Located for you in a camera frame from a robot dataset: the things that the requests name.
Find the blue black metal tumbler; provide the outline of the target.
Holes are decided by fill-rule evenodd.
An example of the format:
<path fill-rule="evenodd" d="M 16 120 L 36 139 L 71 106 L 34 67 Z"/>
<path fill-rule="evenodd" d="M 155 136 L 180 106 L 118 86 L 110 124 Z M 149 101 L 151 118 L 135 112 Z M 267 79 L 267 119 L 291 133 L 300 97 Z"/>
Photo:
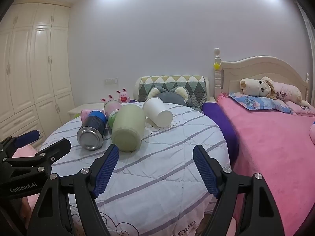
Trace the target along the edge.
<path fill-rule="evenodd" d="M 77 141 L 86 150 L 98 150 L 103 146 L 107 118 L 101 111 L 91 111 L 77 132 Z"/>

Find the triangle pattern headboard cushion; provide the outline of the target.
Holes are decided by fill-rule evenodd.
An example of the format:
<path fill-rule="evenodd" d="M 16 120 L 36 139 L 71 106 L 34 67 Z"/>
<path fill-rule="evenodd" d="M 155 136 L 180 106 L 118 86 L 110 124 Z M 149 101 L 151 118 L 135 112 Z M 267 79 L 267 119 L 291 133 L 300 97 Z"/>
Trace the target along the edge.
<path fill-rule="evenodd" d="M 192 105 L 199 109 L 210 100 L 208 78 L 201 75 L 142 76 L 136 81 L 133 98 L 144 102 L 151 89 L 158 86 L 166 91 L 176 87 L 186 88 Z"/>

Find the cream wardrobe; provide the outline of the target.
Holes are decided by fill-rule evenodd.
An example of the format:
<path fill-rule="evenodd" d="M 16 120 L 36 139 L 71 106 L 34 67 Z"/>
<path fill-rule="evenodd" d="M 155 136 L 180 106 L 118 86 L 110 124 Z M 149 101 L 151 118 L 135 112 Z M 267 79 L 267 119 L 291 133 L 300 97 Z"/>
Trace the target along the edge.
<path fill-rule="evenodd" d="M 70 121 L 70 9 L 16 3 L 1 19 L 1 138 L 36 129 L 40 145 Z"/>

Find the cream wooden bed headboard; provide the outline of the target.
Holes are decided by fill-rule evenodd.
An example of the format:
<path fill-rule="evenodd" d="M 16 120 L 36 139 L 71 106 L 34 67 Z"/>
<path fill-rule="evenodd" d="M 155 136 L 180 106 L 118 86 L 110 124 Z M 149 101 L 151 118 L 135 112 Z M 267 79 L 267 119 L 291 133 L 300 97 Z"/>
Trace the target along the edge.
<path fill-rule="evenodd" d="M 242 78 L 261 79 L 264 76 L 285 84 L 294 85 L 309 99 L 309 74 L 305 80 L 288 63 L 272 56 L 252 56 L 236 62 L 223 61 L 220 49 L 214 49 L 214 97 L 221 93 L 239 92 Z"/>

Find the pink plastic cup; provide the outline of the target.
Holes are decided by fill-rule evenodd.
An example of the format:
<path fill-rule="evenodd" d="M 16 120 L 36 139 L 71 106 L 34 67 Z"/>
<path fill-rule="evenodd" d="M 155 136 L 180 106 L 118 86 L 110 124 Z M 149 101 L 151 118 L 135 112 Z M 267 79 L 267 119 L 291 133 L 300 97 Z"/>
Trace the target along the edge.
<path fill-rule="evenodd" d="M 103 110 L 88 110 L 88 109 L 82 109 L 81 110 L 81 114 L 80 114 L 80 117 L 81 117 L 81 122 L 84 123 L 84 121 L 87 119 L 88 115 L 91 113 L 91 112 L 94 112 L 94 111 L 99 111 L 99 112 L 104 112 Z"/>

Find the grey bear plush pillow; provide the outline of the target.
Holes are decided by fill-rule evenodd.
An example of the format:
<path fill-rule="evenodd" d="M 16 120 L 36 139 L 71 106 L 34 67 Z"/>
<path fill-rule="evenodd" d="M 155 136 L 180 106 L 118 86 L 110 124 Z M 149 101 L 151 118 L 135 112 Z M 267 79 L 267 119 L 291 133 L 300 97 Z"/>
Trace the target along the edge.
<path fill-rule="evenodd" d="M 179 104 L 187 107 L 192 106 L 188 90 L 181 86 L 175 87 L 170 91 L 167 91 L 163 87 L 156 86 L 150 90 L 147 99 L 153 97 L 160 98 L 164 103 Z"/>

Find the white nightstand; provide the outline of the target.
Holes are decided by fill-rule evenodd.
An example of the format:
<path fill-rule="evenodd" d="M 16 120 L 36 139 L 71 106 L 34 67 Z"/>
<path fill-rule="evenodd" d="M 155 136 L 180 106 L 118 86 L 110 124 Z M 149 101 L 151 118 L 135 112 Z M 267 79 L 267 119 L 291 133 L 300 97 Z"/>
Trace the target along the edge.
<path fill-rule="evenodd" d="M 68 111 L 68 114 L 70 116 L 70 119 L 74 119 L 81 115 L 82 110 L 102 110 L 103 107 L 103 103 L 87 103 L 71 109 L 70 111 Z"/>

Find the pink green clear tumbler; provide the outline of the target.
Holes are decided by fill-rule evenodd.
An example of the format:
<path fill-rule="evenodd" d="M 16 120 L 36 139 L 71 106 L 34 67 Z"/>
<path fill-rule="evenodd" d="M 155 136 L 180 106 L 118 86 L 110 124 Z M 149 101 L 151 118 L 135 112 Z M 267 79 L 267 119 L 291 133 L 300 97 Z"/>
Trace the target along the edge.
<path fill-rule="evenodd" d="M 104 113 L 110 128 L 113 127 L 115 117 L 122 105 L 116 100 L 106 100 L 104 104 Z"/>

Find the blue cartoon pillow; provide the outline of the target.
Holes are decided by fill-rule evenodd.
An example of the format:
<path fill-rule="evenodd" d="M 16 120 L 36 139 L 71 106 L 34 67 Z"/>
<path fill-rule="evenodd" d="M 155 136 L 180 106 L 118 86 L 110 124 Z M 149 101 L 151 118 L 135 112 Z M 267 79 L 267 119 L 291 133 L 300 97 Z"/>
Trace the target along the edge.
<path fill-rule="evenodd" d="M 282 113 L 292 114 L 293 111 L 282 100 L 273 100 L 265 97 L 244 95 L 240 92 L 230 93 L 229 97 L 250 111 L 277 110 Z"/>

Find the wall socket panel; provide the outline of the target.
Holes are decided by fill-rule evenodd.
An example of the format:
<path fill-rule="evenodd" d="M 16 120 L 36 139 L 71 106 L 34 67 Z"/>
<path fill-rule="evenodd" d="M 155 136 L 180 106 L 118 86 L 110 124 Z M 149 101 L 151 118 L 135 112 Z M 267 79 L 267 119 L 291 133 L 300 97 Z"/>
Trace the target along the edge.
<path fill-rule="evenodd" d="M 118 84 L 118 79 L 117 78 L 108 78 L 104 80 L 104 83 L 107 85 L 115 85 Z"/>

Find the dog plush toy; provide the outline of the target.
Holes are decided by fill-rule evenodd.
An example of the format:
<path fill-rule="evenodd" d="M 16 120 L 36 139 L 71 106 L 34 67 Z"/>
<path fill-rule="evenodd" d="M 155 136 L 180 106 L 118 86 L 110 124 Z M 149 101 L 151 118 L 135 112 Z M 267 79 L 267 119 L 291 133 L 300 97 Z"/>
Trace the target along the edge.
<path fill-rule="evenodd" d="M 245 95 L 276 99 L 273 82 L 268 77 L 259 80 L 244 78 L 240 80 L 239 85 Z"/>

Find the pink bunny plush front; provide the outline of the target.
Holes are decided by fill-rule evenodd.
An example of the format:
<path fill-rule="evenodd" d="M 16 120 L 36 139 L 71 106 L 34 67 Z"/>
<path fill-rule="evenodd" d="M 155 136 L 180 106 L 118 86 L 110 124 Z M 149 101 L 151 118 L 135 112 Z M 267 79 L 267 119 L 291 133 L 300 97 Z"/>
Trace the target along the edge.
<path fill-rule="evenodd" d="M 107 102 L 114 101 L 114 98 L 109 94 L 107 98 L 101 98 L 100 100 L 102 103 L 106 104 Z"/>

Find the pink bed blanket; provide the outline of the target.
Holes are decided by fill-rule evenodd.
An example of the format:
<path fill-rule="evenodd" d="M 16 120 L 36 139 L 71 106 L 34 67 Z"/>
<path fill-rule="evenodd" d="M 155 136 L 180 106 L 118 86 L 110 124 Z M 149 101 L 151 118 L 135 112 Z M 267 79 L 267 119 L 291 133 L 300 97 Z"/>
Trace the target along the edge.
<path fill-rule="evenodd" d="M 314 205 L 314 143 L 309 130 L 313 117 L 277 110 L 249 111 L 230 97 L 217 104 L 233 125 L 239 142 L 234 171 L 265 178 L 286 235 L 294 235 Z"/>

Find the pink bunny plush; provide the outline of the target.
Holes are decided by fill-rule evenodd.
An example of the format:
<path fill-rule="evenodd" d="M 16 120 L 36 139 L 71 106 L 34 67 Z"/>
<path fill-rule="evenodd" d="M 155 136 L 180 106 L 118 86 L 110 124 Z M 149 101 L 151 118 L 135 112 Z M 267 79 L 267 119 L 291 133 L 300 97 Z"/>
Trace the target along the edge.
<path fill-rule="evenodd" d="M 116 92 L 119 94 L 119 103 L 129 103 L 131 101 L 130 95 L 125 88 L 123 88 L 121 91 L 117 90 Z"/>
<path fill-rule="evenodd" d="M 107 98 L 101 98 L 100 100 L 102 103 L 106 104 L 107 102 L 114 101 L 114 98 L 109 94 Z"/>

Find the pink body pillow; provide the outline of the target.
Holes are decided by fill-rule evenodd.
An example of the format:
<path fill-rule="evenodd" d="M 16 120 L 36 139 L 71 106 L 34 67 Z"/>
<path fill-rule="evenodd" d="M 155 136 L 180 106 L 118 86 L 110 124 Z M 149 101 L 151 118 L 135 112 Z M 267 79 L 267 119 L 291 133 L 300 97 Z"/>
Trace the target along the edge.
<path fill-rule="evenodd" d="M 272 82 L 271 87 L 274 92 L 274 96 L 280 100 L 289 100 L 297 105 L 304 107 L 311 107 L 308 101 L 303 100 L 301 91 L 294 85 Z"/>

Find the purple blanket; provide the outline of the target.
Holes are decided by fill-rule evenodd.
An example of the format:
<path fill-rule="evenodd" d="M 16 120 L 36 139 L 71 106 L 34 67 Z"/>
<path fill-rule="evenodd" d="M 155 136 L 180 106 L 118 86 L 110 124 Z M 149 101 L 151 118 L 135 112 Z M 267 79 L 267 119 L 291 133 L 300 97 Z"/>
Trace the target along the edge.
<path fill-rule="evenodd" d="M 230 163 L 233 167 L 239 155 L 239 141 L 233 125 L 217 103 L 206 102 L 203 104 L 201 110 L 221 129 L 227 143 Z"/>

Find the large green frosted cup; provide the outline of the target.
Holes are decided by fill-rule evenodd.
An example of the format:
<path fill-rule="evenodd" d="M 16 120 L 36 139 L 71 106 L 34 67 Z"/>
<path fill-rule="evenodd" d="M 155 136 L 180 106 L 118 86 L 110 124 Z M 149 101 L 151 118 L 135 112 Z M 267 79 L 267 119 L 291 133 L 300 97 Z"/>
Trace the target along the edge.
<path fill-rule="evenodd" d="M 141 107 L 128 104 L 121 107 L 112 127 L 112 143 L 119 151 L 133 152 L 141 145 L 146 116 Z"/>

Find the yellow star decoration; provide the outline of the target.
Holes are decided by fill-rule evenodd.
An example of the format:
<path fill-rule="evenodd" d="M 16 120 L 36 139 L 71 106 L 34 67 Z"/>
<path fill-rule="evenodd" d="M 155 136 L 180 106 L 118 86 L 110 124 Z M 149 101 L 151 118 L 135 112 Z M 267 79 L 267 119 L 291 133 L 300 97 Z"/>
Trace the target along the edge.
<path fill-rule="evenodd" d="M 217 70 L 220 70 L 221 69 L 221 65 L 217 62 L 214 63 L 214 69 L 217 71 Z"/>

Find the pink bunny plush back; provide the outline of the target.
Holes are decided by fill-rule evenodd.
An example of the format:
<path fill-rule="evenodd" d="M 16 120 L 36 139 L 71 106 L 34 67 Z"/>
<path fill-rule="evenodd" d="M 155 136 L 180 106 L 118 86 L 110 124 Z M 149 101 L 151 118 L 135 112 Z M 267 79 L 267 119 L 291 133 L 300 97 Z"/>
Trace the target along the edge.
<path fill-rule="evenodd" d="M 130 95 L 125 88 L 123 88 L 121 91 L 117 90 L 116 92 L 119 94 L 119 103 L 129 103 L 131 101 Z"/>

